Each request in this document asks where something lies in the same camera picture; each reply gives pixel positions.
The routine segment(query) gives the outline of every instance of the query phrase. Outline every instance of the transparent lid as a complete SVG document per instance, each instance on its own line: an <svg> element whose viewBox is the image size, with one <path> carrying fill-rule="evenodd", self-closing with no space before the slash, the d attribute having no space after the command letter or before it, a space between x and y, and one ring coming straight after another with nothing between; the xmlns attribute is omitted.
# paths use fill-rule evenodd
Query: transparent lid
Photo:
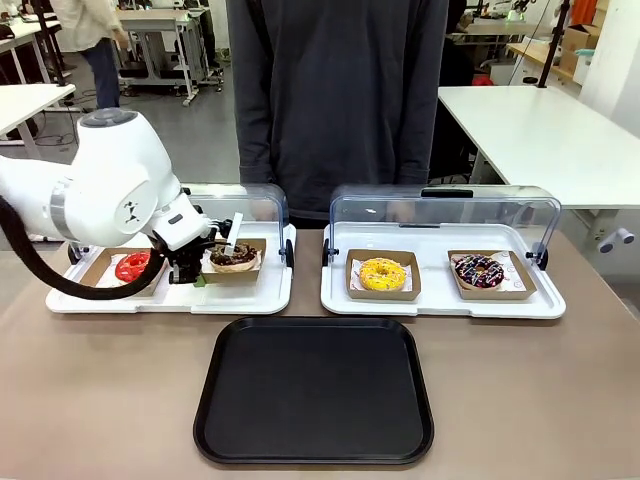
<svg viewBox="0 0 640 480"><path fill-rule="evenodd" d="M331 203L329 254L339 253L341 232L352 231L355 224L371 231L393 225L424 229L482 224L511 227L526 244L527 257L540 263L561 210L560 202L538 187L343 186Z"/></svg>
<svg viewBox="0 0 640 480"><path fill-rule="evenodd" d="M233 219L236 212L241 213L240 238L250 238L257 231L279 238L284 259L288 213L284 192L276 185L190 183L184 187L191 191L191 203L212 220Z"/></svg>

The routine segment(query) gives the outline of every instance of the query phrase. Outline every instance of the yellow donut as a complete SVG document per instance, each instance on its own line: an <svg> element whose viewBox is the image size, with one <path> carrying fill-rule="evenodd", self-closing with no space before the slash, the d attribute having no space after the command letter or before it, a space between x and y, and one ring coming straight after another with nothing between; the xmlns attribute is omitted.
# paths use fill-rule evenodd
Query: yellow donut
<svg viewBox="0 0 640 480"><path fill-rule="evenodd" d="M397 291L406 279L402 266L387 258L372 258L360 266L360 283L367 290Z"/></svg>

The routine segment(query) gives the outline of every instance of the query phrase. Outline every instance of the white tray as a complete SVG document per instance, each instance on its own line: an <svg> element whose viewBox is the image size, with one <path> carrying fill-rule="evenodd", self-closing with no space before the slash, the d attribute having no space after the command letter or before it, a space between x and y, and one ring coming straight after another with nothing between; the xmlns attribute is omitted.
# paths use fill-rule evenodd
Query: white tray
<svg viewBox="0 0 640 480"><path fill-rule="evenodd" d="M295 247L296 229L285 227L284 237ZM255 284L213 284L196 288L193 285L170 285L166 269L152 297L129 297L122 300L92 301L70 297L57 290L47 295L47 307L56 313L138 313L190 312L195 314L269 315L279 312L289 303L293 271L281 260L279 230L276 223L244 222L240 238L266 238L258 281ZM138 235L127 247L148 247L149 240ZM92 247L65 277L79 281L103 250Z"/></svg>
<svg viewBox="0 0 640 480"><path fill-rule="evenodd" d="M340 222L335 226L340 253L322 268L322 304L345 315L469 315L472 317L550 319L562 316L564 299L545 272L525 259L522 237L504 225L443 224L440 228L399 228L397 224ZM329 238L329 227L324 238ZM345 285L346 258L354 248L405 250L416 254L422 292L412 302L354 300ZM538 289L527 300L470 301L460 298L448 250L512 250Z"/></svg>

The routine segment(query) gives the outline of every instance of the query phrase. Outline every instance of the person in white shirt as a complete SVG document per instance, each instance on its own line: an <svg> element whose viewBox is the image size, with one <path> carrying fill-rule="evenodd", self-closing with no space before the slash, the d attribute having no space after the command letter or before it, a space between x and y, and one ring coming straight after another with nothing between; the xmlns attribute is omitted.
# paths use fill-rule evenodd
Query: person in white shirt
<svg viewBox="0 0 640 480"><path fill-rule="evenodd" d="M127 48L128 38L111 0L50 0L63 30L71 32L74 50L91 66L98 108L120 106L118 70L111 39Z"/></svg>

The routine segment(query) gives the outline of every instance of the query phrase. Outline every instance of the donut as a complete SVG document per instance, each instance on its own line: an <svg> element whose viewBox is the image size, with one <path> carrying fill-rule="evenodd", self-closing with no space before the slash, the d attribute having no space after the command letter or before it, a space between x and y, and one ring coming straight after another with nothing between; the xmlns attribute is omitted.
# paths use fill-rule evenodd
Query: donut
<svg viewBox="0 0 640 480"><path fill-rule="evenodd" d="M504 280L502 265L486 255L466 255L456 261L455 271L467 290L496 290Z"/></svg>
<svg viewBox="0 0 640 480"><path fill-rule="evenodd" d="M147 268L151 254L149 252L130 253L120 259L116 265L116 278L125 283L137 280L144 269Z"/></svg>
<svg viewBox="0 0 640 480"><path fill-rule="evenodd" d="M246 243L238 243L233 255L224 254L225 245L216 245L211 252L211 265L219 273L246 272L258 261L258 251Z"/></svg>
<svg viewBox="0 0 640 480"><path fill-rule="evenodd" d="M396 292L401 290L407 279L407 272L393 260L372 258L360 265L360 283L367 290Z"/></svg>

